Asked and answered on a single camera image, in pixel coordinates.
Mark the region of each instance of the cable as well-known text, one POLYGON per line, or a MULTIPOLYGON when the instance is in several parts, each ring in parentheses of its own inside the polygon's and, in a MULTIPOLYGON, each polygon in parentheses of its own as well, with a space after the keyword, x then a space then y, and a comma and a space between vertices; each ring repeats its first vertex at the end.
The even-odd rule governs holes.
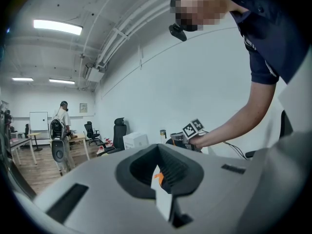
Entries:
POLYGON ((227 144, 227 145, 229 145, 229 146, 231 146, 231 147, 233 147, 237 152, 238 152, 238 154, 240 155, 240 156, 242 156, 245 160, 247 160, 246 159, 246 157, 245 157, 245 155, 244 155, 244 153, 242 152, 242 150, 239 148, 239 147, 237 147, 237 146, 235 146, 235 145, 232 145, 232 144, 230 144, 230 143, 228 143, 228 142, 226 142, 226 141, 223 141, 223 143, 224 144, 227 144))

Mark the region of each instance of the ceiling light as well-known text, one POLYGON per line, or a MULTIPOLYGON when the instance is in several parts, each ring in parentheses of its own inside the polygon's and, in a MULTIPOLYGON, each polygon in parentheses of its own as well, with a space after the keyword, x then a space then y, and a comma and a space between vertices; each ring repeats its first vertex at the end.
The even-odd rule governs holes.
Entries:
POLYGON ((57 83, 66 83, 66 84, 74 84, 74 81, 71 80, 56 80, 56 79, 49 79, 50 82, 57 82, 57 83))
POLYGON ((34 20, 34 28, 36 29, 52 29, 63 31, 67 33, 72 33, 75 35, 80 35, 82 31, 82 27, 75 26, 63 22, 58 21, 47 21, 47 20, 34 20))
POLYGON ((34 81, 32 78, 25 78, 25 77, 16 77, 12 78, 13 80, 18 80, 18 81, 34 81))

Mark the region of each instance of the wooden desk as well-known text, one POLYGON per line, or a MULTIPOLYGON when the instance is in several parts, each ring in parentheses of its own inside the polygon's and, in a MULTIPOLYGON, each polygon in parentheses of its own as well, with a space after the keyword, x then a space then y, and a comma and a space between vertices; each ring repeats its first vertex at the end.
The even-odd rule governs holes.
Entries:
POLYGON ((30 138, 33 136, 33 137, 35 137, 35 142, 36 142, 36 149, 34 150, 34 152, 39 152, 39 151, 41 151, 42 150, 42 148, 39 148, 38 147, 38 144, 37 144, 37 139, 36 139, 36 136, 37 135, 40 135, 41 133, 33 133, 33 134, 28 134, 27 136, 30 136, 30 138))
POLYGON ((84 150, 85 150, 86 155, 87 155, 87 158, 88 158, 88 160, 90 160, 89 151, 88 151, 88 148, 87 148, 87 145, 86 145, 86 136, 84 134, 75 134, 75 135, 77 136, 77 138, 73 138, 73 139, 69 138, 68 142, 82 141, 83 142, 83 146, 84 146, 84 150))
POLYGON ((16 150, 16 154, 18 156, 19 164, 21 165, 18 149, 20 148, 20 146, 25 145, 27 143, 29 143, 30 151, 31 151, 31 155, 33 156, 34 163, 35 163, 35 165, 37 165, 37 161, 36 161, 36 157, 35 157, 35 154, 34 154, 34 149, 33 149, 33 146, 32 146, 31 138, 19 138, 18 141, 13 142, 10 145, 11 152, 12 152, 12 150, 16 150))

